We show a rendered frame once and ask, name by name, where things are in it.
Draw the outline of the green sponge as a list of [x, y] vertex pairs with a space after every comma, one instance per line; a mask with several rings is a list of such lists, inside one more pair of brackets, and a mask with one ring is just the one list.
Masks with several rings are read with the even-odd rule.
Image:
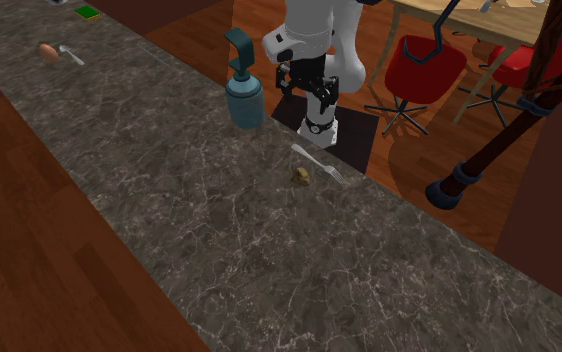
[[76, 8], [74, 12], [85, 21], [93, 21], [101, 17], [101, 14], [90, 6]]

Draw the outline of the silver spoon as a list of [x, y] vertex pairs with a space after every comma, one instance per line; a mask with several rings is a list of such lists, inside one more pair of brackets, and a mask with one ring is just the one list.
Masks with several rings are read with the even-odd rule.
[[68, 54], [78, 65], [82, 66], [85, 64], [85, 62], [83, 60], [81, 60], [78, 56], [76, 56], [72, 51], [71, 48], [67, 45], [61, 44], [59, 46], [59, 50], [62, 53], [66, 53]]

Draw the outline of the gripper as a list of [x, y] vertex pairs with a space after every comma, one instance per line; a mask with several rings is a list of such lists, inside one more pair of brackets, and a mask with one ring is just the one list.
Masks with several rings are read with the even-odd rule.
[[324, 78], [326, 55], [316, 58], [287, 61], [279, 64], [275, 73], [275, 87], [285, 96], [292, 94], [294, 88], [311, 92], [319, 101], [319, 113], [334, 105], [339, 96], [339, 78]]

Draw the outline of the red swivel chair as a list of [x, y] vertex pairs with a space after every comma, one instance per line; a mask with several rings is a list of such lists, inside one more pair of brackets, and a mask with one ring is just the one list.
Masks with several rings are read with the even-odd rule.
[[433, 24], [433, 38], [404, 35], [399, 40], [384, 80], [386, 88], [394, 97], [396, 108], [365, 105], [366, 109], [396, 113], [383, 130], [383, 135], [399, 116], [425, 135], [428, 134], [408, 112], [426, 109], [428, 104], [439, 100], [466, 67], [466, 55], [452, 46], [444, 45], [441, 33], [442, 25], [459, 2], [460, 0], [450, 0]]
[[[497, 46], [489, 55], [486, 64], [480, 64], [479, 67], [488, 67], [492, 64], [499, 56], [503, 53], [505, 47]], [[518, 88], [521, 89], [526, 79], [527, 70], [532, 60], [534, 53], [534, 47], [520, 46], [516, 51], [514, 51], [509, 57], [496, 69], [492, 74], [493, 79], [499, 83], [499, 87], [495, 88], [495, 85], [490, 87], [490, 95], [486, 96], [477, 93], [476, 96], [482, 98], [481, 101], [472, 103], [467, 106], [467, 108], [473, 108], [480, 105], [491, 104], [504, 128], [507, 127], [507, 122], [503, 117], [498, 104], [510, 107], [516, 110], [522, 110], [519, 106], [512, 103], [501, 101], [500, 98], [508, 88]], [[562, 54], [557, 53], [555, 57], [550, 61], [543, 80], [548, 80], [550, 78], [558, 76], [562, 72]]]

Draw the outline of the dark robot stand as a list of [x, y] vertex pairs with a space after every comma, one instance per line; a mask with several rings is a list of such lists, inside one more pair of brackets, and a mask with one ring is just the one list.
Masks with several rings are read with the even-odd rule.
[[[307, 112], [307, 99], [283, 97], [271, 117], [290, 129], [297, 130]], [[338, 138], [335, 146], [326, 151], [360, 173], [366, 173], [379, 117], [361, 111], [337, 107]]]

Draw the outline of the silver fork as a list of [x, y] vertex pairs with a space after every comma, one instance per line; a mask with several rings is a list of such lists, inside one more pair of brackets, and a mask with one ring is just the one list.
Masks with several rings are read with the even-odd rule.
[[324, 172], [326, 172], [327, 174], [332, 176], [339, 184], [341, 184], [343, 186], [346, 185], [345, 179], [343, 178], [343, 176], [339, 173], [339, 171], [335, 167], [330, 166], [330, 165], [322, 164], [321, 162], [319, 162], [317, 159], [315, 159], [311, 154], [309, 154], [304, 148], [302, 148], [298, 144], [292, 144], [290, 146], [290, 148], [293, 151], [302, 155], [303, 157], [307, 158], [311, 162], [313, 162], [316, 166], [320, 167]]

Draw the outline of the dark brown stand, blue bands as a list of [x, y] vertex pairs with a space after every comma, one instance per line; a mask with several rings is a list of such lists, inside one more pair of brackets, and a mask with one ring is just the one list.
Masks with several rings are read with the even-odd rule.
[[534, 49], [531, 64], [517, 101], [523, 111], [470, 159], [458, 163], [452, 173], [428, 185], [427, 200], [435, 207], [451, 210], [462, 192], [479, 181], [483, 171], [501, 153], [540, 119], [551, 115], [562, 102], [562, 73], [548, 78], [545, 73], [562, 41], [562, 0], [551, 0]]

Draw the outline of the teal soap dispenser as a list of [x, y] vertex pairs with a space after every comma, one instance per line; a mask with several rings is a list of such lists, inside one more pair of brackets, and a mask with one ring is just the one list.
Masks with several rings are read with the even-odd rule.
[[249, 72], [255, 63], [253, 41], [240, 28], [230, 29], [224, 36], [238, 53], [228, 63], [234, 73], [225, 85], [230, 117], [241, 129], [255, 129], [262, 124], [266, 114], [261, 82]]

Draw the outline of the wooden dining table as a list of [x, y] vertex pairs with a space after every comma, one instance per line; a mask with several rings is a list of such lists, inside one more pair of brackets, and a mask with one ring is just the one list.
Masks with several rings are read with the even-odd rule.
[[[450, 0], [388, 0], [393, 4], [393, 15], [385, 47], [368, 80], [372, 84], [394, 42], [402, 14], [426, 22], [437, 20]], [[485, 0], [460, 0], [444, 26], [454, 31], [489, 41], [504, 48], [468, 94], [453, 122], [457, 123], [472, 99], [491, 78], [495, 70], [520, 46], [532, 46], [541, 33], [549, 0], [535, 3], [532, 0], [499, 0], [484, 13], [480, 11]]]

